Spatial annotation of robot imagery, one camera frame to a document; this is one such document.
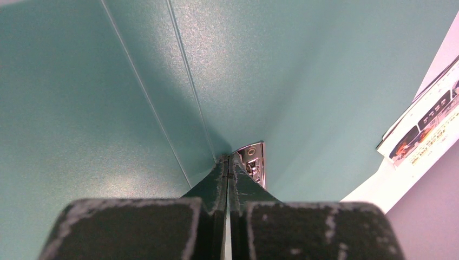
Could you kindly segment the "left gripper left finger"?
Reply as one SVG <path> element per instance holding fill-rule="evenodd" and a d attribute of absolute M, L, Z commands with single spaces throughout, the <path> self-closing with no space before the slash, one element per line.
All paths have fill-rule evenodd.
<path fill-rule="evenodd" d="M 39 259 L 223 259 L 228 162 L 180 198 L 72 201 Z"/>

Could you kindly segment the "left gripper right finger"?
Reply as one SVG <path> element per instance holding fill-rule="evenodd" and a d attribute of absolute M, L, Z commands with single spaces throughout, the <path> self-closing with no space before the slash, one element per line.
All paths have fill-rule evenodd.
<path fill-rule="evenodd" d="M 374 204 L 281 202 L 229 157 L 233 259 L 404 259 L 385 214 Z"/>

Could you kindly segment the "printed paper file top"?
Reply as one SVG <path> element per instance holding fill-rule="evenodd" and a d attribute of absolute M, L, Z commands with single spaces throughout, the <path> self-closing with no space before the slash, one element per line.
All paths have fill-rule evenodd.
<path fill-rule="evenodd" d="M 458 57 L 415 97 L 383 135 L 376 151 L 398 167 L 425 154 L 444 133 L 458 106 Z"/>

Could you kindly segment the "teal green folder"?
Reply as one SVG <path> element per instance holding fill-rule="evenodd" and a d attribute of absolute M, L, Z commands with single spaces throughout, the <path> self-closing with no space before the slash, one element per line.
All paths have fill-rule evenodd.
<path fill-rule="evenodd" d="M 266 143 L 283 201 L 374 174 L 458 1 L 1 1 L 1 259 L 80 198 L 174 198 Z"/>

